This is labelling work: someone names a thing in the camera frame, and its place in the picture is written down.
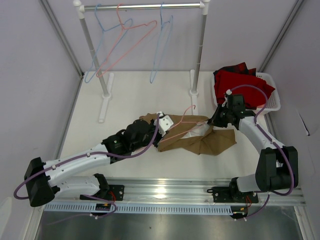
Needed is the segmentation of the tan brown skirt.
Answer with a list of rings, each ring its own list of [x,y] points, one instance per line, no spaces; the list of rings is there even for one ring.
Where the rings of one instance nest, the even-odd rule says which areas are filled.
[[[233,129],[214,129],[207,125],[206,116],[171,114],[170,118],[178,126],[160,141],[159,152],[182,148],[197,155],[217,156],[237,143]]]

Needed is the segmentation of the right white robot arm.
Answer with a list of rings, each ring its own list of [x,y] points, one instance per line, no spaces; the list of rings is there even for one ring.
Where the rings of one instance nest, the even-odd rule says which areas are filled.
[[[290,195],[299,183],[297,149],[284,145],[265,130],[258,123],[257,115],[246,109],[243,95],[227,93],[225,97],[225,102],[217,106],[208,124],[220,128],[234,126],[259,153],[254,174],[231,180],[229,198],[239,202],[249,192]]]

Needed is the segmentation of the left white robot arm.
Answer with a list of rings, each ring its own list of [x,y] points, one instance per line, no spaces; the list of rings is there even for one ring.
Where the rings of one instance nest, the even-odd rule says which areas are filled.
[[[30,206],[40,207],[51,202],[64,190],[65,180],[76,174],[136,158],[150,147],[156,147],[162,138],[160,123],[159,117],[150,122],[137,119],[126,129],[78,155],[48,161],[40,157],[32,159],[23,182]]]

